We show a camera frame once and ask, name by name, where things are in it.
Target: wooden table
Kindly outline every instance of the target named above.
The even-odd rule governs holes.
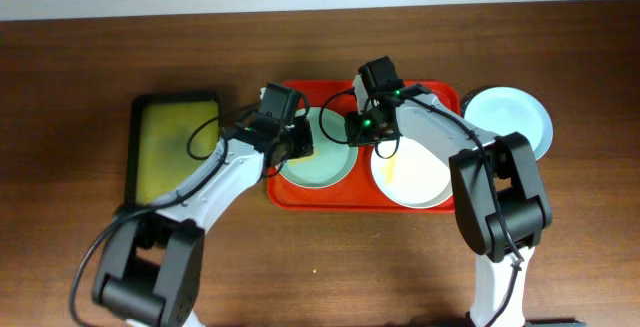
[[[267,81],[350,79],[391,55],[460,95],[507,85],[554,123],[539,162],[554,209],[527,318],[640,321],[640,1],[441,6],[0,24],[0,325],[69,326],[69,283],[123,195],[129,105]],[[92,306],[88,269],[78,306]],[[462,316],[474,256],[453,215],[287,212],[259,184],[208,235],[201,320],[372,326]]]

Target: black cable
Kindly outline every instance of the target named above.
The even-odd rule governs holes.
[[[307,98],[307,95],[304,93],[301,93],[302,95],[302,100],[304,101],[304,114],[302,115],[303,118],[307,118],[307,116],[309,115],[309,111],[311,110],[311,103],[309,103],[309,99]]]
[[[486,325],[486,327],[490,327],[500,317],[500,315],[502,315],[504,310],[509,305],[509,301],[511,300],[511,295],[513,294],[513,290],[515,288],[515,281],[516,281],[516,278],[518,276],[518,272],[521,270],[520,264],[522,262],[524,262],[524,257],[522,257],[522,254],[520,254],[520,251],[518,250],[518,247],[513,242],[513,239],[511,238],[511,233],[509,232],[509,228],[507,227],[507,223],[504,220],[504,215],[502,214],[502,208],[500,208],[500,202],[498,201],[498,192],[496,191],[496,186],[495,186],[495,183],[493,182],[493,174],[491,172],[492,169],[491,169],[491,166],[489,165],[489,160],[487,158],[487,153],[484,150],[484,146],[482,146],[482,143],[480,142],[480,140],[476,136],[475,132],[470,130],[460,120],[458,120],[457,118],[449,115],[448,113],[446,113],[444,111],[441,111],[441,110],[437,109],[434,106],[428,105],[428,104],[426,104],[426,103],[424,103],[424,102],[422,102],[422,101],[420,101],[420,100],[418,100],[418,99],[416,99],[414,97],[411,97],[411,96],[408,96],[408,95],[403,95],[403,96],[406,99],[408,99],[409,101],[412,101],[413,103],[415,103],[415,104],[417,104],[419,106],[422,106],[422,107],[428,109],[429,111],[431,111],[433,113],[437,113],[437,114],[449,119],[450,121],[454,122],[467,135],[469,135],[469,137],[473,140],[473,142],[478,147],[478,151],[480,152],[480,157],[482,159],[484,170],[485,170],[485,173],[487,175],[487,180],[489,182],[489,190],[491,191],[491,198],[493,199],[493,204],[494,204],[495,209],[496,209],[496,214],[498,215],[498,221],[500,222],[500,228],[502,229],[502,233],[504,234],[505,239],[507,240],[507,244],[509,245],[509,248],[511,249],[511,251],[513,252],[513,254],[517,258],[517,260],[511,265],[513,267],[513,272],[511,273],[511,280],[509,281],[509,286],[507,288],[507,294],[506,294],[505,299],[504,299],[504,301],[502,303],[502,306],[500,306],[500,308],[498,309],[496,314],[493,316],[493,318]]]
[[[233,111],[228,111],[222,114],[219,114],[211,119],[208,119],[207,121],[205,121],[203,124],[201,124],[198,128],[195,129],[195,131],[193,131],[191,133],[191,136],[189,136],[189,139],[187,140],[187,154],[189,155],[189,157],[198,160],[198,161],[204,161],[207,158],[209,158],[209,155],[206,156],[198,156],[193,154],[193,152],[191,152],[191,144],[193,143],[193,139],[198,135],[198,133],[200,133],[200,131],[202,131],[203,128],[207,127],[209,124],[211,124],[212,122],[217,121],[220,117],[222,116],[226,116],[232,113],[237,113],[237,112],[242,112],[242,111],[246,111],[248,109],[254,109],[256,106],[258,105],[258,103],[253,103],[244,107],[240,107],[236,110]],[[253,113],[253,111],[249,111],[248,113],[246,113],[245,115],[243,115],[242,117],[242,121],[244,121],[247,117],[249,117],[249,115]]]
[[[293,154],[293,138],[291,137],[291,134],[289,133],[289,131],[287,131],[286,129],[284,130],[284,132],[287,134],[287,136],[289,137],[289,143],[291,144],[291,148],[287,151],[287,154],[284,156],[284,158],[282,159],[282,162],[280,162],[280,164],[278,165],[278,167],[276,168],[276,171],[273,172],[272,174],[264,174],[262,173],[260,175],[260,179],[263,178],[271,178],[271,177],[275,177],[277,176],[280,171],[282,171],[282,168],[284,167],[284,164],[287,163],[287,161],[289,161],[289,158],[291,158],[291,155]]]
[[[511,267],[513,267],[513,271],[511,271],[511,279],[509,280],[509,286],[507,287],[507,295],[504,298],[504,302],[502,303],[498,311],[496,311],[496,314],[493,315],[493,318],[491,318],[491,320],[487,322],[485,327],[493,326],[493,324],[498,320],[498,318],[500,318],[500,316],[502,316],[502,313],[504,313],[504,311],[507,309],[507,306],[509,305],[509,301],[511,300],[511,295],[513,295],[513,290],[516,287],[516,279],[518,278],[518,272],[522,271],[522,268],[520,268],[519,260],[514,262],[511,265]]]
[[[244,121],[249,118],[249,116],[251,116],[254,112],[257,112],[257,109],[252,109],[252,110],[248,110],[247,112],[245,112],[240,119],[238,120],[239,123],[243,124],[244,127],[248,127],[247,125],[244,124]]]
[[[347,140],[346,141],[339,141],[339,140],[329,136],[327,131],[325,131],[324,126],[322,125],[322,115],[324,114],[324,110],[327,108],[329,103],[331,103],[331,101],[333,101],[334,99],[338,98],[339,96],[347,95],[347,94],[354,96],[355,95],[355,89],[351,88],[351,89],[348,89],[346,91],[338,92],[338,93],[334,94],[333,96],[329,97],[329,99],[322,105],[322,107],[320,107],[320,115],[318,116],[318,123],[320,124],[320,131],[322,131],[322,134],[325,137],[327,137],[327,139],[329,141],[334,142],[334,143],[338,143],[338,144],[349,144],[348,136],[347,136]]]
[[[393,149],[393,153],[391,153],[390,156],[382,157],[382,155],[380,155],[380,151],[378,150],[378,145],[380,145],[380,142],[376,142],[375,147],[373,148],[373,150],[376,152],[378,157],[380,157],[382,159],[389,159],[389,158],[391,158],[391,157],[396,155],[396,152],[398,152],[398,148],[400,147],[400,137],[396,138],[395,141],[396,141],[396,147]]]
[[[98,237],[93,242],[91,247],[89,247],[89,250],[85,254],[84,258],[82,259],[82,262],[80,263],[80,266],[78,267],[78,272],[76,273],[76,276],[74,277],[73,282],[71,283],[71,290],[69,291],[69,313],[71,315],[71,318],[73,319],[73,321],[77,325],[83,326],[83,327],[97,327],[97,325],[93,325],[93,324],[90,324],[90,323],[87,323],[87,322],[83,321],[80,318],[80,316],[78,316],[78,312],[76,310],[76,305],[75,305],[75,299],[76,299],[76,295],[78,293],[78,287],[80,285],[80,280],[82,279],[82,275],[84,274],[84,270],[87,268],[87,264],[89,263],[89,260],[91,259],[93,254],[96,252],[96,250],[100,247],[102,242],[104,242],[107,238],[109,238],[113,233],[115,233],[125,223],[127,223],[129,221],[132,221],[132,220],[134,220],[134,219],[136,219],[138,217],[142,217],[142,216],[151,214],[151,213],[153,213],[155,211],[179,205],[182,202],[184,202],[184,201],[188,200],[189,198],[191,198],[193,195],[195,195],[202,187],[204,187],[204,185],[207,184],[207,182],[209,182],[209,180],[211,180],[211,178],[213,178],[213,176],[216,175],[216,173],[218,173],[220,168],[222,168],[222,166],[224,165],[224,162],[225,162],[225,160],[227,158],[227,153],[229,152],[229,141],[228,141],[226,135],[224,134],[224,130],[222,130],[221,138],[222,138],[222,141],[223,141],[223,150],[222,150],[222,155],[220,156],[220,159],[218,160],[218,164],[192,190],[190,190],[189,192],[185,193],[183,196],[177,197],[175,200],[173,200],[171,202],[166,202],[166,203],[157,204],[157,205],[147,205],[143,209],[139,209],[139,210],[133,211],[133,212],[131,212],[129,214],[126,214],[124,216],[118,217],[115,221],[111,222],[107,226],[107,228],[105,228],[98,235]]]

